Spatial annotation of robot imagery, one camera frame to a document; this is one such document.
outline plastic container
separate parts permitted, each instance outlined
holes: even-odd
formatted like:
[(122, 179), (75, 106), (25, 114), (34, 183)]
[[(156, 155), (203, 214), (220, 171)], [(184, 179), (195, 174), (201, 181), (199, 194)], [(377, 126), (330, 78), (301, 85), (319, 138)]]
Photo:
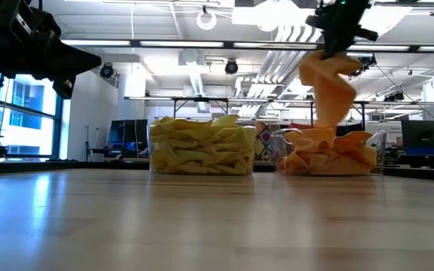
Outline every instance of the plastic container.
[(186, 175), (250, 175), (253, 173), (256, 128), (205, 126), (151, 135), (150, 171)]
[(383, 174), (386, 130), (376, 132), (365, 143), (345, 140), (343, 145), (343, 141), (334, 139), (333, 142), (323, 142), (319, 148), (306, 148), (304, 151), (296, 151), (301, 149), (286, 139), (288, 132), (302, 134), (302, 131), (293, 128), (281, 129), (271, 135), (275, 172), (287, 175)]

